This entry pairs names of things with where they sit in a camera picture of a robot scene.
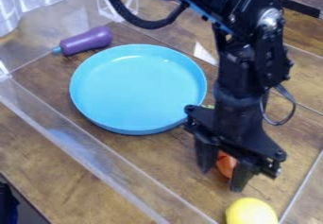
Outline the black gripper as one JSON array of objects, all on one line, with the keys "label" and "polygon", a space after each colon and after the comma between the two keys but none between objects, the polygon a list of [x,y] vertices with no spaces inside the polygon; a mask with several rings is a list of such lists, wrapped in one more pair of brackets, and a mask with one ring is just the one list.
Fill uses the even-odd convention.
[{"label": "black gripper", "polygon": [[184,129],[195,137],[196,164],[207,173],[216,163],[219,150],[232,156],[237,164],[229,181],[229,190],[239,193],[257,174],[275,179],[285,151],[265,134],[268,91],[233,92],[215,86],[215,108],[188,105]]}]

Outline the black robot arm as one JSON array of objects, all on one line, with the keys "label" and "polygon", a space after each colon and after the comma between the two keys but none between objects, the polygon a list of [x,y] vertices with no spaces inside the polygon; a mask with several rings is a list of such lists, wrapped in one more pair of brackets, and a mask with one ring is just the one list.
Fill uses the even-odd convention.
[{"label": "black robot arm", "polygon": [[267,136],[263,123],[280,126],[265,115],[268,91],[292,100],[281,85],[292,61],[283,44],[280,0],[177,0],[212,22],[219,52],[213,85],[215,107],[188,105],[185,130],[195,136],[196,162],[207,172],[221,152],[237,161],[229,190],[240,192],[249,179],[276,178],[287,153]]}]

